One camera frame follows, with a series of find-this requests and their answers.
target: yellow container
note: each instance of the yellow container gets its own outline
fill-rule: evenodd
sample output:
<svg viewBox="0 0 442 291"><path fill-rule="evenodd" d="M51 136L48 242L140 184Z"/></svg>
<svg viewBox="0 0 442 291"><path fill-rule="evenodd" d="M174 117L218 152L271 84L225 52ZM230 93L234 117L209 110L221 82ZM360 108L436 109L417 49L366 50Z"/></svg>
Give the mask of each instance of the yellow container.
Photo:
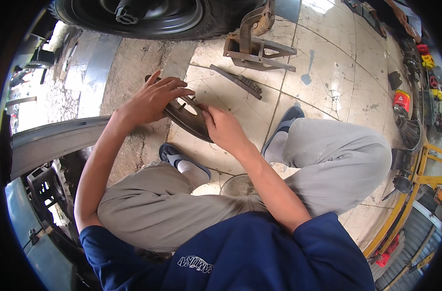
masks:
<svg viewBox="0 0 442 291"><path fill-rule="evenodd" d="M422 55L422 59L423 59L423 67L427 67L427 69L431 69L432 67L434 67L434 60L433 57L431 55Z"/></svg>
<svg viewBox="0 0 442 291"><path fill-rule="evenodd" d="M434 99L438 99L439 101L442 101L442 92L438 89L431 89L433 92Z"/></svg>

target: white tile floor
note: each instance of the white tile floor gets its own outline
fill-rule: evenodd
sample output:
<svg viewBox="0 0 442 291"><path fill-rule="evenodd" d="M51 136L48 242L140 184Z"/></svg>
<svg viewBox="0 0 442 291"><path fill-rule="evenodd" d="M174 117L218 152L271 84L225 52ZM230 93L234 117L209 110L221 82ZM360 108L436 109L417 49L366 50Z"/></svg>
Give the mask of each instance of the white tile floor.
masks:
<svg viewBox="0 0 442 291"><path fill-rule="evenodd" d="M230 58L222 56L224 39L201 42L186 75L197 100L230 110L258 149L295 102L301 104L307 117L368 126L382 133L392 147L400 146L392 112L394 92L387 73L397 70L402 75L401 89L409 93L411 89L402 52L392 36L388 35L387 40L381 38L339 0L303 0L298 24L277 17L272 30L263 38L298 49L296 56L281 60L297 67L295 73L236 67ZM211 64L259 83L263 99L255 99L208 69ZM171 125L167 141L212 170L210 183L196 189L194 195L219 194L227 179L244 173L229 153L175 124ZM282 178L298 170L280 163L272 166ZM389 173L363 203L339 217L362 250L376 236L395 204L394 195L381 202L393 189L393 177Z"/></svg>

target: another person's hand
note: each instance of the another person's hand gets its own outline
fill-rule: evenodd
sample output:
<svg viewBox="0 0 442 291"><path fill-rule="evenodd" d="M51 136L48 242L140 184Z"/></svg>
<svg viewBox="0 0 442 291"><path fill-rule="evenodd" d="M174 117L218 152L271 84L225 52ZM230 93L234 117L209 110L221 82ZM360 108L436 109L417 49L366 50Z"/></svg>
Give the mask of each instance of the another person's hand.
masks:
<svg viewBox="0 0 442 291"><path fill-rule="evenodd" d="M206 104L202 104L201 108L210 138L214 143L235 158L243 151L250 150L253 144L245 136L241 124L232 113Z"/></svg>
<svg viewBox="0 0 442 291"><path fill-rule="evenodd" d="M404 23L407 23L407 16L405 15L404 11L402 11L402 9L395 6L394 8L392 8L392 10L394 11L395 16L402 25L404 25Z"/></svg>
<svg viewBox="0 0 442 291"><path fill-rule="evenodd" d="M183 88L187 83L179 78L167 77L155 83L160 73L159 70L153 73L145 85L114 112L121 115L129 129L160 120L169 102L178 97L195 95L194 91Z"/></svg>

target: red container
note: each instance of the red container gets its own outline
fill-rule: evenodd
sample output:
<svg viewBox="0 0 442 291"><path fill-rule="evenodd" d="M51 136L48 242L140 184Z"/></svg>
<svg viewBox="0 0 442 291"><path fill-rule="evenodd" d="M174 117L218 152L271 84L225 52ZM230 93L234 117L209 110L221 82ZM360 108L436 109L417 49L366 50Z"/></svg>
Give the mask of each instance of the red container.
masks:
<svg viewBox="0 0 442 291"><path fill-rule="evenodd" d="M394 95L394 105L399 105L408 113L410 110L410 96L404 90L396 90Z"/></svg>
<svg viewBox="0 0 442 291"><path fill-rule="evenodd" d="M429 54L429 49L426 44L418 44L416 46L421 55Z"/></svg>

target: bucket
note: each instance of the bucket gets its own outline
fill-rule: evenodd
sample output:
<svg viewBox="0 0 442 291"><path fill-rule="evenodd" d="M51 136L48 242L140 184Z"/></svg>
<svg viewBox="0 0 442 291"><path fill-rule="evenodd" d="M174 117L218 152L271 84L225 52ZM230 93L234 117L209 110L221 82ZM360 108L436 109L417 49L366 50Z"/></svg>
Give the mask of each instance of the bucket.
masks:
<svg viewBox="0 0 442 291"><path fill-rule="evenodd" d="M404 90L396 90L394 95L393 107L395 105L403 108L408 114L410 110L410 96L408 95L408 93Z"/></svg>

